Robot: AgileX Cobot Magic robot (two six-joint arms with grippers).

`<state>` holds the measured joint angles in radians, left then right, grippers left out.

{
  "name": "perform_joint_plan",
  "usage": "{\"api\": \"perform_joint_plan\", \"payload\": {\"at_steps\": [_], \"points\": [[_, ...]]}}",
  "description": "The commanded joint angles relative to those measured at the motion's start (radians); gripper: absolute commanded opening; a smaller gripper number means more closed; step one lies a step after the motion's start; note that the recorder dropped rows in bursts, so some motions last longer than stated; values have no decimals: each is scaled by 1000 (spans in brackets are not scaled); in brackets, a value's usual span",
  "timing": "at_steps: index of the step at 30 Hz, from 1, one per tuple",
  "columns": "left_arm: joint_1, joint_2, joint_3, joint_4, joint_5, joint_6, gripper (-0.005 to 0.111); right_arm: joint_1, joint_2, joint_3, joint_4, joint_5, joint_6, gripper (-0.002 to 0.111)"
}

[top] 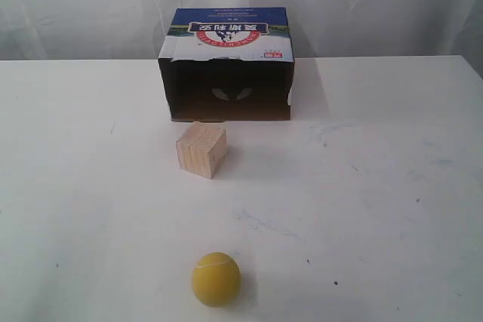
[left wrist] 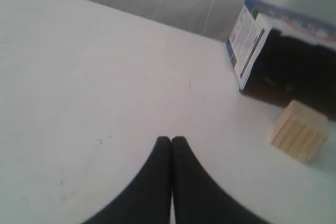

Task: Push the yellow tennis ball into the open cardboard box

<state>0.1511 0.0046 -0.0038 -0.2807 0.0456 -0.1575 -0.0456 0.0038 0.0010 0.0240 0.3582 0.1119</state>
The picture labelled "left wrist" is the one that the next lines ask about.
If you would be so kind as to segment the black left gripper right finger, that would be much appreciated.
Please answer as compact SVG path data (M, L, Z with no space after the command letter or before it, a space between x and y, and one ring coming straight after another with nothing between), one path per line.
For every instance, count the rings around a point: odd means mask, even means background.
M265 223L225 193L202 167L187 139L172 139L176 223Z

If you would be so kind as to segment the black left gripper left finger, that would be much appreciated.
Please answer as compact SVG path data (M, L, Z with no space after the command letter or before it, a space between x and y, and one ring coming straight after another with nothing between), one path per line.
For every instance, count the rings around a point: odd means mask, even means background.
M160 136L137 175L85 223L169 223L172 198L172 143Z

